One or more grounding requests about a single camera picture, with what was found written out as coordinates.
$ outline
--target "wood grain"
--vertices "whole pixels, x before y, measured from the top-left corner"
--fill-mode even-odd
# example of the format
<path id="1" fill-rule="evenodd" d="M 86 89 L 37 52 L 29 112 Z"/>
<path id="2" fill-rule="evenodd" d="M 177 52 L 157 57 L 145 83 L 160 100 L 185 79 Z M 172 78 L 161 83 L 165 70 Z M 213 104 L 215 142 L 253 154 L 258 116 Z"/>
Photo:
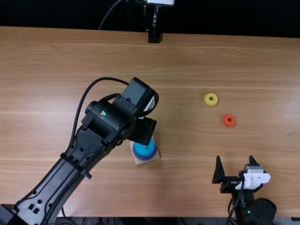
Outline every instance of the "wood grain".
<path id="1" fill-rule="evenodd" d="M 1 27 L 0 203 L 21 199 L 65 151 L 92 81 L 137 76 L 160 94 L 151 117 L 161 159 L 136 167 L 125 142 L 72 194 L 67 215 L 225 217 L 231 197 L 211 183 L 216 156 L 237 175 L 253 155 L 272 175 L 255 197 L 299 216 L 299 62 L 291 38 L 164 34 L 152 45 L 146 33 Z M 103 82 L 84 108 L 123 89 Z M 228 113 L 235 127 L 222 125 Z"/>

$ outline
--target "cable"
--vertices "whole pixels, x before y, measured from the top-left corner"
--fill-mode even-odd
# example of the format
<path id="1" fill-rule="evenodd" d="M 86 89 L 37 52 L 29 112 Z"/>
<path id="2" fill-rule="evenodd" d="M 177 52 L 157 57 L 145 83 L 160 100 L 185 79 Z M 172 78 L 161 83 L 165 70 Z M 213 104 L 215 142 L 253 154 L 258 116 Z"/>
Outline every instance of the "cable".
<path id="1" fill-rule="evenodd" d="M 100 23 L 100 26 L 99 26 L 98 30 L 101 30 L 102 25 L 103 25 L 104 21 L 106 20 L 106 18 L 108 17 L 108 15 L 110 14 L 110 12 L 111 12 L 111 11 L 113 10 L 113 8 L 114 8 L 116 5 L 118 5 L 121 1 L 122 1 L 122 0 L 117 0 L 117 1 L 112 5 L 112 7 L 107 11 L 107 13 L 105 14 L 105 16 L 103 17 L 103 19 L 102 19 L 102 21 L 101 21 L 101 23 Z"/>
<path id="2" fill-rule="evenodd" d="M 64 207 L 61 208 L 61 213 L 62 213 L 62 216 L 63 216 L 63 217 L 67 217 L 66 214 L 65 214 Z"/>
<path id="3" fill-rule="evenodd" d="M 103 223 L 103 221 L 102 221 L 102 217 L 98 217 L 98 219 L 99 219 L 99 225 L 100 225 L 100 223 L 101 223 L 101 225 L 104 225 L 104 223 Z"/>
<path id="4" fill-rule="evenodd" d="M 231 199 L 230 199 L 230 202 L 229 202 L 229 204 L 228 204 L 228 208 L 227 208 L 228 214 L 230 214 L 230 207 L 231 207 L 232 202 L 233 202 L 233 199 L 231 198 Z"/>
<path id="5" fill-rule="evenodd" d="M 238 202 L 239 202 L 239 200 L 240 200 L 240 195 L 241 195 L 241 193 L 242 193 L 242 191 L 243 191 L 243 189 L 244 189 L 244 184 L 245 184 L 245 181 L 242 181 L 242 186 L 241 186 L 241 188 L 240 188 L 240 193 L 239 193 L 239 195 L 238 195 L 238 197 L 237 197 L 237 199 L 236 199 L 236 201 L 235 201 L 235 204 L 234 204 L 233 208 L 232 208 L 231 211 L 230 211 L 230 214 L 229 214 L 229 216 L 228 216 L 228 218 L 227 218 L 227 221 L 226 221 L 225 225 L 229 225 L 231 216 L 233 215 L 233 212 L 234 212 L 235 208 L 237 207 Z"/>
<path id="6" fill-rule="evenodd" d="M 230 219 L 230 223 L 231 223 L 232 225 L 235 225 L 234 220 L 233 220 L 232 218 Z"/>
<path id="7" fill-rule="evenodd" d="M 77 225 L 77 224 L 74 222 L 74 220 L 72 220 L 72 219 L 69 218 L 69 217 L 66 217 L 66 218 L 64 218 L 64 219 L 67 219 L 67 220 L 71 221 L 73 224 Z"/>
<path id="8" fill-rule="evenodd" d="M 75 137 L 75 134 L 76 134 L 76 128 L 77 128 L 77 123 L 78 123 L 78 119 L 79 119 L 79 114 L 80 114 L 80 111 L 81 111 L 81 108 L 83 106 L 83 102 L 85 100 L 85 97 L 87 96 L 87 94 L 89 93 L 90 89 L 98 82 L 100 81 L 104 81 L 104 80 L 108 80 L 108 81 L 117 81 L 117 82 L 120 82 L 120 83 L 123 83 L 125 85 L 129 85 L 128 82 L 126 81 L 123 81 L 123 80 L 120 80 L 120 79 L 117 79 L 117 78 L 112 78 L 112 77 L 101 77 L 101 78 L 98 78 L 96 79 L 93 83 L 91 83 L 88 88 L 85 90 L 85 92 L 83 93 L 81 99 L 80 99 L 80 102 L 79 102 L 79 105 L 78 105 L 78 108 L 77 108 L 77 111 L 76 111 L 76 114 L 75 114 L 75 118 L 74 118 L 74 123 L 73 123 L 73 128 L 72 128 L 72 134 L 71 134 L 71 138 L 70 138 L 70 142 L 69 142 L 69 146 L 70 144 L 72 143 L 72 140 L 74 139 Z M 63 217 L 67 217 L 66 214 L 65 214 L 65 210 L 64 210 L 64 207 L 61 208 L 61 213 L 63 215 Z"/>
<path id="9" fill-rule="evenodd" d="M 180 220 L 182 221 L 182 224 L 183 224 L 183 225 L 186 225 L 186 222 L 184 222 L 184 220 L 183 220 L 182 217 L 180 217 Z"/>

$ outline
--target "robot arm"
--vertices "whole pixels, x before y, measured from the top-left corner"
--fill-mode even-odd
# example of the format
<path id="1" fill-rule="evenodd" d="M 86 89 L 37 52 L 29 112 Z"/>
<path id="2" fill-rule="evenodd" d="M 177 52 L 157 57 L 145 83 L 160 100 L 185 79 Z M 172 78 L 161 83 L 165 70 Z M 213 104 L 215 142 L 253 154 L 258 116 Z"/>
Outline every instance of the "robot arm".
<path id="1" fill-rule="evenodd" d="M 225 176 L 220 156 L 217 156 L 216 169 L 212 179 L 213 184 L 221 184 L 220 192 L 230 193 L 233 203 L 227 224 L 235 211 L 237 225 L 271 225 L 276 214 L 276 205 L 268 199 L 254 199 L 253 193 L 270 181 L 270 174 L 266 173 L 260 164 L 250 156 L 249 164 L 237 177 Z"/>
<path id="2" fill-rule="evenodd" d="M 53 224 L 83 178 L 90 179 L 90 170 L 115 146 L 126 139 L 149 144 L 156 121 L 144 116 L 154 108 L 143 110 L 153 96 L 157 104 L 158 94 L 134 78 L 122 95 L 90 103 L 74 139 L 49 173 L 13 207 L 0 206 L 0 225 Z"/>

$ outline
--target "black background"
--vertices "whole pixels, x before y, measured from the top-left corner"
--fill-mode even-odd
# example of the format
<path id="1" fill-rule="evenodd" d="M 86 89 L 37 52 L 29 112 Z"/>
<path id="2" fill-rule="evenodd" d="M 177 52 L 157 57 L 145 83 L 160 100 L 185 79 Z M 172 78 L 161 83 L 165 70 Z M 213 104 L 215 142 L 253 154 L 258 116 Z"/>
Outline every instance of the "black background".
<path id="1" fill-rule="evenodd" d="M 0 0 L 0 25 L 98 29 L 116 0 Z M 162 32 L 300 37 L 300 1 L 175 0 L 159 12 Z M 103 30 L 145 31 L 143 7 L 123 0 Z"/>

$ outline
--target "yellow ring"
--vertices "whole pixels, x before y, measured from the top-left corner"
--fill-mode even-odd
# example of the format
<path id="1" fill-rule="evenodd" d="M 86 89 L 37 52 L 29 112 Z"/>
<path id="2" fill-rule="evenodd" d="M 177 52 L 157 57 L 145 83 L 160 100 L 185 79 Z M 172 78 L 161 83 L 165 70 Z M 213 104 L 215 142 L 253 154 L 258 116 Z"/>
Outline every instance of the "yellow ring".
<path id="1" fill-rule="evenodd" d="M 216 94 L 214 93 L 208 93 L 205 97 L 204 97 L 204 101 L 207 105 L 209 106 L 214 106 L 218 103 L 218 97 L 216 96 Z"/>

